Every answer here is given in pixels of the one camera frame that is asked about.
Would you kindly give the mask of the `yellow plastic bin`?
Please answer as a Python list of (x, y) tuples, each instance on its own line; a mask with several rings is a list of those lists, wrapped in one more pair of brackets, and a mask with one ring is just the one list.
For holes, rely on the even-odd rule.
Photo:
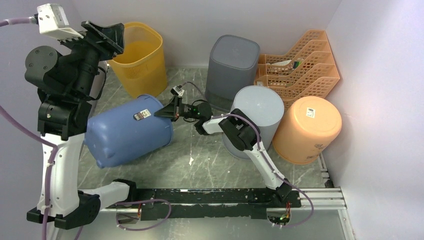
[(132, 97), (160, 95), (168, 86), (162, 36), (141, 22), (124, 25), (124, 52), (107, 63)]

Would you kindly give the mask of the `blue plastic bin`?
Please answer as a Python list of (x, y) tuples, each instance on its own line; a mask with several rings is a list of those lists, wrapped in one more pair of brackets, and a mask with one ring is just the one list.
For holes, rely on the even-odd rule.
[(155, 116), (163, 104), (154, 96), (139, 97), (88, 119), (84, 143), (100, 169), (127, 164), (173, 139), (170, 119)]

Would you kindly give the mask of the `grey mesh waste basket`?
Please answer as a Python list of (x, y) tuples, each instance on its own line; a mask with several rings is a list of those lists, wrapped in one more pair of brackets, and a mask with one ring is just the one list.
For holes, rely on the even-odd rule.
[(205, 98), (214, 109), (229, 111), (236, 94), (253, 84), (260, 46), (252, 40), (223, 35), (210, 51)]

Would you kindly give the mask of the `grey smooth plastic bin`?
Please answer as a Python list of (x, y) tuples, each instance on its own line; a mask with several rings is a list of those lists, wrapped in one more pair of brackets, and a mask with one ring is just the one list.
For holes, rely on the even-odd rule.
[(235, 95), (230, 110), (234, 109), (241, 110), (258, 126), (263, 145), (268, 150), (285, 112), (281, 97), (264, 86), (246, 86)]

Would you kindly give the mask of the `orange plastic bin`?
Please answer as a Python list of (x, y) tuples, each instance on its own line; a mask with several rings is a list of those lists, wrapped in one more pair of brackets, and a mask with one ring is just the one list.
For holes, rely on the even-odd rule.
[(332, 103), (317, 96), (305, 96), (284, 113), (272, 145), (283, 159), (306, 165), (319, 157), (341, 129), (341, 114)]

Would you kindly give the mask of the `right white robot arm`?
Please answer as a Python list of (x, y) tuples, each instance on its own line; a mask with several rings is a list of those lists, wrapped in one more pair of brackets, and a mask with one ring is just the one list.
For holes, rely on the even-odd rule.
[(245, 153), (259, 170), (266, 188), (270, 191), (270, 202), (275, 207), (282, 207), (288, 202), (293, 187), (270, 158), (259, 127), (240, 109), (213, 116), (212, 107), (206, 100), (199, 99), (193, 104), (185, 104), (181, 97), (174, 96), (168, 105), (156, 111), (154, 115), (173, 122), (179, 118), (192, 119), (196, 131), (203, 136), (222, 133), (232, 146)]

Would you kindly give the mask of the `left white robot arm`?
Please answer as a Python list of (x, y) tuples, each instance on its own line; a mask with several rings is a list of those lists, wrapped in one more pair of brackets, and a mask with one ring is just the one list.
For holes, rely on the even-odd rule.
[(100, 62), (124, 51), (124, 25), (81, 23), (83, 30), (61, 36), (70, 49), (63, 55), (42, 45), (25, 59), (25, 80), (37, 87), (40, 99), (37, 130), (44, 151), (42, 191), (39, 203), (28, 211), (35, 223), (52, 222), (70, 230), (92, 223), (100, 210), (121, 203), (134, 207), (139, 200), (135, 182), (116, 179), (89, 190), (78, 189), (80, 151), (92, 109), (91, 89), (100, 73)]

